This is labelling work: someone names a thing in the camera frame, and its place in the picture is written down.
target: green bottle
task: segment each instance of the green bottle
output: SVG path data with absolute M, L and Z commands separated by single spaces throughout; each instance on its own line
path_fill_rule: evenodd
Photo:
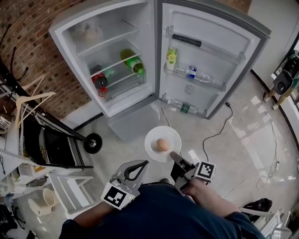
M 121 59 L 127 59 L 135 53 L 131 49 L 124 49 L 121 51 Z M 131 59 L 128 59 L 127 61 L 124 61 L 124 63 L 133 71 L 134 73 L 138 73 L 138 75 L 143 75 L 145 73 L 142 61 L 138 57 L 133 57 Z

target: water bottle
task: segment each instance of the water bottle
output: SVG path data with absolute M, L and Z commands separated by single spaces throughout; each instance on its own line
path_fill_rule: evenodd
M 191 113 L 191 114 L 195 114 L 197 115 L 198 114 L 198 109 L 196 109 L 195 107 L 193 106 L 190 106 L 190 105 L 187 105 L 181 101 L 178 101 L 178 100 L 173 100 L 173 99 L 169 99 L 167 101 L 168 104 L 176 107 L 176 108 L 179 108 L 181 112 L 183 113 Z
M 197 69 L 196 67 L 190 65 L 181 64 L 181 63 L 177 64 L 175 71 L 181 75 L 184 75 L 189 79 L 195 79 L 205 83 L 210 82 L 213 79 L 212 76 L 206 74 L 200 69 Z

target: brown egg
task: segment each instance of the brown egg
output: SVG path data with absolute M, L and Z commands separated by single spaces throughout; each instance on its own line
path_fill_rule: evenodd
M 158 139 L 157 140 L 157 150 L 158 151 L 168 151 L 169 149 L 169 143 L 164 139 Z

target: black bag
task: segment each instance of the black bag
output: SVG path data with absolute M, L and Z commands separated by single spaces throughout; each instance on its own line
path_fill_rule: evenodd
M 261 198 L 260 200 L 246 204 L 243 208 L 255 210 L 255 211 L 269 212 L 271 206 L 272 206 L 271 200 L 269 200 L 267 198 Z M 245 213 L 245 214 L 249 217 L 249 220 L 251 222 L 255 222 L 260 217 L 260 216 L 252 215 L 252 214 L 248 214 L 248 213 Z

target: wheel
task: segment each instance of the wheel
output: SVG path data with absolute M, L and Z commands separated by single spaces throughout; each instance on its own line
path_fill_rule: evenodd
M 89 154 L 96 154 L 97 152 L 99 152 L 103 145 L 101 136 L 92 133 L 89 134 L 86 138 L 88 139 L 88 141 L 84 141 L 83 143 L 85 151 Z

